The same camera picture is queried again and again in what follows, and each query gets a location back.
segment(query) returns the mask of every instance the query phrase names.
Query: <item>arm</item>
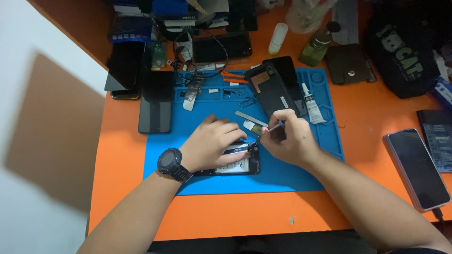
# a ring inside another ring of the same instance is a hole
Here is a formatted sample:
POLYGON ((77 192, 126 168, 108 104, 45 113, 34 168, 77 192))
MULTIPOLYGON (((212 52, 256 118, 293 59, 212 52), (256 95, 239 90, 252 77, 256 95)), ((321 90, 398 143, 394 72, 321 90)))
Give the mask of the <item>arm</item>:
MULTIPOLYGON (((240 138, 247 136, 237 123, 210 115, 180 147, 181 164, 193 173, 246 158, 246 153, 223 155, 226 147, 240 138)), ((77 254, 145 253, 180 186, 171 176, 155 171, 105 216, 77 254)))
POLYGON ((309 123, 292 110, 276 111, 268 127, 285 120, 287 139, 263 128, 262 144, 285 162, 313 174, 355 230, 379 251, 425 247, 452 253, 447 239, 409 203, 337 160, 316 144, 309 123))

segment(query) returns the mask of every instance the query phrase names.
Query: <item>watch face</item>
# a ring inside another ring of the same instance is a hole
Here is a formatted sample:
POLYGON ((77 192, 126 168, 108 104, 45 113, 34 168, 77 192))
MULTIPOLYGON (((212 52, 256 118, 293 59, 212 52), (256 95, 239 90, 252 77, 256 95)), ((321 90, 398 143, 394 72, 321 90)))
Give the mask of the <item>watch face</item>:
POLYGON ((174 152, 168 151, 168 152, 162 154, 162 157, 160 159, 160 164, 162 165, 162 167, 168 167, 173 162, 174 157, 175 157, 174 152))

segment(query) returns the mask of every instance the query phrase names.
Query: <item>white cap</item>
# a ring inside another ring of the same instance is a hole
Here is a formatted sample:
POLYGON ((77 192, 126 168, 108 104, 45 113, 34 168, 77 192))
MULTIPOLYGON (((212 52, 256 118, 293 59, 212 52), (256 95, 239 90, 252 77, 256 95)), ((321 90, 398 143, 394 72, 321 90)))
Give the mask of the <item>white cap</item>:
POLYGON ((301 86, 303 87, 303 92, 305 92, 305 95, 309 95, 308 87, 306 87, 306 84, 302 83, 301 86))
POLYGON ((285 23, 278 23, 273 31, 272 43, 275 45, 281 45, 286 37, 286 33, 289 27, 285 23))

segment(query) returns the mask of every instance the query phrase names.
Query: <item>glass bottle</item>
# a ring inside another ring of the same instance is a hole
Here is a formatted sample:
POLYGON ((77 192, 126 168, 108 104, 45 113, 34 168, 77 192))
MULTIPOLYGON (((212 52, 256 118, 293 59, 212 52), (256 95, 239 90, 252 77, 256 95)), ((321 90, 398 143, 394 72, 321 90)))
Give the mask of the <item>glass bottle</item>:
POLYGON ((311 36, 298 56, 298 60, 306 65, 315 67, 328 50, 328 46, 333 39, 331 33, 337 33, 339 31, 339 23, 334 21, 328 22, 326 29, 319 29, 311 36))

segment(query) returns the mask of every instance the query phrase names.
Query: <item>black bag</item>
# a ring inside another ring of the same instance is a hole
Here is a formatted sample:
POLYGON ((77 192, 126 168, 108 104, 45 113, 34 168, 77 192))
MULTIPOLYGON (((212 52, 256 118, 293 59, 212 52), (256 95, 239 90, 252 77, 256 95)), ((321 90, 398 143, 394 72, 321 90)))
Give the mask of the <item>black bag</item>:
POLYGON ((372 17, 363 46, 386 86, 400 99, 433 89, 440 73, 427 22, 391 9, 372 17))

